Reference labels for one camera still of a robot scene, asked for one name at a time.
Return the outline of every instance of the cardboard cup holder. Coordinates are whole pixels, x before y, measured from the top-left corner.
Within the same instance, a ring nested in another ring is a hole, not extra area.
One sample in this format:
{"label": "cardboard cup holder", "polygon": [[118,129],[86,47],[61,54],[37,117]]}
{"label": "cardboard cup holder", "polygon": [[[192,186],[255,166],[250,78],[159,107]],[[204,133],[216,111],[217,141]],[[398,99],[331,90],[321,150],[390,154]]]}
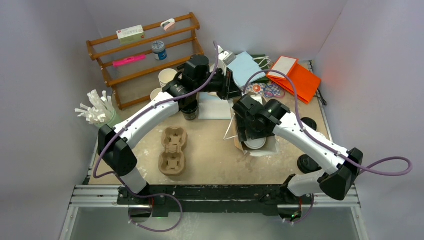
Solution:
{"label": "cardboard cup holder", "polygon": [[159,156],[159,170],[166,176],[178,176],[186,169],[186,157],[183,150],[187,146],[187,131],[182,127],[168,127],[162,133],[162,145],[165,147]]}

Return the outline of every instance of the orange folder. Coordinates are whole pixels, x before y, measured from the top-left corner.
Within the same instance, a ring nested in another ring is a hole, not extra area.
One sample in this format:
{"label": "orange folder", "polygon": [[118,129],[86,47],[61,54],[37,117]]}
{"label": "orange folder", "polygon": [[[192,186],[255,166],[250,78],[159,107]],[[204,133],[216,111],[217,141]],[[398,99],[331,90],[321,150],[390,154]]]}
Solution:
{"label": "orange folder", "polygon": [[[308,104],[317,92],[321,79],[298,64],[298,61],[299,60],[296,58],[281,56],[271,69],[286,74],[296,87],[297,98],[305,104]],[[268,72],[266,76],[287,92],[294,95],[295,92],[293,91],[293,87],[285,77],[274,72]]]}

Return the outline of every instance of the wooden tabletop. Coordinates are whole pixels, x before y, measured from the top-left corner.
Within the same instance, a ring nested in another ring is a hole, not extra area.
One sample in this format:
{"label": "wooden tabletop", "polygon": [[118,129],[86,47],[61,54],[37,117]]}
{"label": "wooden tabletop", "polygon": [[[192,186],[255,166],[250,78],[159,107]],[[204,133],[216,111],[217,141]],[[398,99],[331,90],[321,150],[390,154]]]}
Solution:
{"label": "wooden tabletop", "polygon": [[[146,88],[145,84],[135,82],[134,88]],[[295,109],[294,97],[286,93],[277,98],[292,111]],[[135,105],[118,111],[124,120],[143,108],[145,104]],[[317,123],[317,131],[328,139],[321,108],[316,97],[309,104],[299,101],[300,116],[312,118]],[[234,141],[223,140],[229,120],[187,121],[181,112],[171,116],[149,132],[133,149],[138,159],[137,168],[149,184],[153,185],[253,185],[282,184],[291,174],[302,174],[297,160],[303,154],[297,147],[283,138],[276,137],[279,154],[252,157],[234,146]],[[159,155],[164,151],[161,136],[167,127],[183,127],[188,134],[184,150],[186,169],[180,176],[165,176],[159,171]],[[104,161],[98,173],[111,169]],[[90,179],[91,185],[119,185],[114,175],[100,179]]]}

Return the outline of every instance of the black container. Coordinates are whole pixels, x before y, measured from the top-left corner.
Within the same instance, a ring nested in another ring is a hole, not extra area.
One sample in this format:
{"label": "black container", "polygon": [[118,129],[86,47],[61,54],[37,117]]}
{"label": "black container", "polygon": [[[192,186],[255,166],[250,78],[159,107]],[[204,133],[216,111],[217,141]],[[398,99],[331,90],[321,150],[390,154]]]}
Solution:
{"label": "black container", "polygon": [[197,100],[190,103],[185,108],[181,109],[182,114],[184,115],[184,118],[188,121],[192,121],[196,119],[198,112],[199,112],[199,103]]}

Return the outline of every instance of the wooden shelf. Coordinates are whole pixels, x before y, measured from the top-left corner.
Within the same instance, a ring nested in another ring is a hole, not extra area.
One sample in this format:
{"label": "wooden shelf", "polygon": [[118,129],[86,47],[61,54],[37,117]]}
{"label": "wooden shelf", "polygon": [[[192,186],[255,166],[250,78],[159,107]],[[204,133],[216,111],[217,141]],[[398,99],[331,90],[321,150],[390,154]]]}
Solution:
{"label": "wooden shelf", "polygon": [[[170,67],[175,66],[175,65],[181,65],[181,64],[185,63],[186,61],[188,61],[190,59],[191,55],[185,56],[183,58],[180,58],[180,59],[177,59],[177,60],[174,60],[174,61],[170,61],[170,62],[161,64],[161,65],[157,65],[157,66],[154,66],[154,67],[151,67],[151,68],[148,68],[148,69],[144,69],[144,70],[141,70],[139,72],[129,74],[127,76],[121,76],[117,79],[113,79],[111,77],[110,72],[107,69],[108,67],[113,66],[113,61],[108,61],[106,63],[103,63],[103,61],[101,60],[101,57],[120,53],[120,52],[127,50],[127,49],[131,49],[131,48],[134,48],[134,47],[137,47],[137,46],[145,45],[145,44],[148,44],[148,43],[151,43],[151,42],[154,42],[154,41],[157,41],[157,40],[161,40],[161,39],[164,39],[164,38],[169,38],[169,37],[172,37],[172,36],[175,36],[175,35],[178,35],[178,34],[182,34],[182,33],[185,33],[185,32],[191,32],[191,37],[180,40],[180,41],[168,43],[168,44],[165,45],[166,49],[174,48],[174,47],[192,42],[193,53],[194,54],[201,54],[201,55],[204,54],[203,48],[200,45],[200,43],[197,39],[197,36],[196,36],[196,30],[200,29],[200,24],[199,24],[198,19],[194,15],[194,13],[190,12],[187,15],[179,16],[179,17],[176,17],[174,19],[175,19],[176,22],[180,22],[180,21],[190,19],[191,25],[188,26],[188,27],[184,27],[184,28],[181,28],[181,29],[171,31],[171,32],[167,32],[165,34],[153,36],[153,37],[146,38],[146,39],[138,41],[138,42],[130,43],[130,44],[127,44],[127,45],[122,45],[122,46],[119,46],[119,47],[116,47],[116,48],[113,48],[113,49],[109,49],[109,50],[106,50],[106,51],[98,52],[98,53],[95,51],[94,46],[100,45],[100,44],[105,44],[107,42],[117,40],[118,35],[114,34],[114,35],[103,37],[103,38],[100,38],[100,39],[97,39],[97,40],[86,41],[88,55],[91,58],[91,60],[97,61],[98,65],[100,66],[100,70],[101,70],[101,73],[102,73],[103,78],[104,78],[104,83],[108,87],[112,87],[113,94],[116,98],[116,102],[117,102],[119,109],[127,108],[127,107],[130,107],[132,105],[139,104],[139,103],[142,103],[144,101],[147,101],[147,100],[150,99],[150,96],[144,96],[144,97],[141,97],[139,99],[135,99],[135,100],[127,102],[127,103],[121,103],[121,99],[119,97],[118,90],[117,90],[117,85],[128,82],[130,80],[133,80],[133,79],[136,79],[136,78],[139,78],[139,77],[142,77],[142,76],[145,76],[145,75],[148,75],[148,74],[151,74],[151,73],[154,73],[154,72],[157,72],[157,71],[161,71],[161,70],[166,69],[166,68],[170,68]],[[162,22],[157,22],[157,23],[154,23],[154,24],[151,24],[151,25],[143,26],[143,30],[148,31],[148,30],[152,30],[152,29],[155,29],[155,28],[160,28],[161,23]],[[146,50],[146,51],[143,51],[143,52],[139,52],[139,53],[136,53],[136,54],[132,54],[132,55],[128,55],[126,57],[116,59],[115,61],[123,60],[123,59],[129,58],[129,57],[139,56],[139,55],[149,55],[151,53],[153,53],[153,52],[150,49],[150,50]]]}

